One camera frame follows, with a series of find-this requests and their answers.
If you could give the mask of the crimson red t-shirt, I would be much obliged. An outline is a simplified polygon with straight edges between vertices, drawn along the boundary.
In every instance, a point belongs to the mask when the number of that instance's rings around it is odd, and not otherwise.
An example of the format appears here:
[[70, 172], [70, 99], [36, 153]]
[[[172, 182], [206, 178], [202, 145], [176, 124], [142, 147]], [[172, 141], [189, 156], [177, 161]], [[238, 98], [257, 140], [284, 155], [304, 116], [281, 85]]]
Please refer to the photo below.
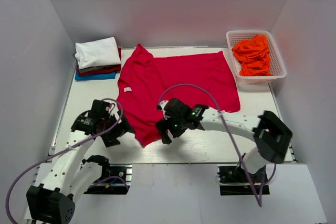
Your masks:
[[155, 127], [163, 114], [156, 106], [163, 97], [237, 112], [240, 100], [230, 67], [222, 51], [185, 56], [154, 57], [137, 45], [121, 69], [117, 100], [145, 147], [161, 138]]

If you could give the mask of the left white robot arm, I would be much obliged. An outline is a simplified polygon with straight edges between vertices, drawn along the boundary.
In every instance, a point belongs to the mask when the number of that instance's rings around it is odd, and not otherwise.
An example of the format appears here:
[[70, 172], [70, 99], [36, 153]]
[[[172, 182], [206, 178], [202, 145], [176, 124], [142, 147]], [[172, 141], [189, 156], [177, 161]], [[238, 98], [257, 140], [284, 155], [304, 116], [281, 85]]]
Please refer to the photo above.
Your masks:
[[109, 159], [85, 154], [97, 138], [105, 147], [119, 145], [119, 138], [132, 132], [121, 104], [105, 98], [94, 100], [91, 109], [77, 116], [56, 162], [37, 186], [27, 191], [30, 216], [42, 223], [70, 223], [76, 202], [90, 188], [108, 181], [126, 182], [113, 175]]

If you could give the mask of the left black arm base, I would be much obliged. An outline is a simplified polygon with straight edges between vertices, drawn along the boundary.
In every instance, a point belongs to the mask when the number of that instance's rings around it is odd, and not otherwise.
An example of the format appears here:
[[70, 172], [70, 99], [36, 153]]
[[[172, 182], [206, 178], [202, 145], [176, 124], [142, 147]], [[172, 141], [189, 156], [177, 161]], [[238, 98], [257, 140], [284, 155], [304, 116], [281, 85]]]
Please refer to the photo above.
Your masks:
[[132, 165], [110, 165], [101, 178], [91, 185], [87, 195], [126, 195], [132, 180]]

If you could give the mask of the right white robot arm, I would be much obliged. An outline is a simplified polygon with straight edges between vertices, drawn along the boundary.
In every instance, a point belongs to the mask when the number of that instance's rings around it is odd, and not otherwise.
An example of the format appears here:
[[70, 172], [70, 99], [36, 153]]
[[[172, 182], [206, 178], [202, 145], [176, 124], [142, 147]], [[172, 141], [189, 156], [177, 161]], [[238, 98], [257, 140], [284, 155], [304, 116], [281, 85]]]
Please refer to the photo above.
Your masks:
[[282, 164], [292, 139], [292, 131], [271, 111], [259, 116], [218, 112], [215, 108], [197, 104], [192, 108], [180, 101], [161, 101], [157, 107], [163, 118], [156, 128], [164, 144], [171, 144], [186, 130], [231, 133], [251, 140], [255, 147], [244, 153], [235, 168], [218, 172], [222, 184], [254, 182], [268, 164]]

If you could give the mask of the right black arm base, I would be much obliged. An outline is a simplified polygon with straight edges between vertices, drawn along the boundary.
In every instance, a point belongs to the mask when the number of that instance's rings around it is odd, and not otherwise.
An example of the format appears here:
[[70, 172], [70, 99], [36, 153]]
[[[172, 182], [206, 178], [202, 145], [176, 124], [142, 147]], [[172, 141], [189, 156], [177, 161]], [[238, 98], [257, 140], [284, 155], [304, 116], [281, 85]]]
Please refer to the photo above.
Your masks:
[[[252, 188], [244, 170], [237, 166], [218, 167], [219, 190], [221, 196], [248, 196], [253, 195]], [[270, 195], [268, 177], [263, 168], [250, 175], [257, 195]]]

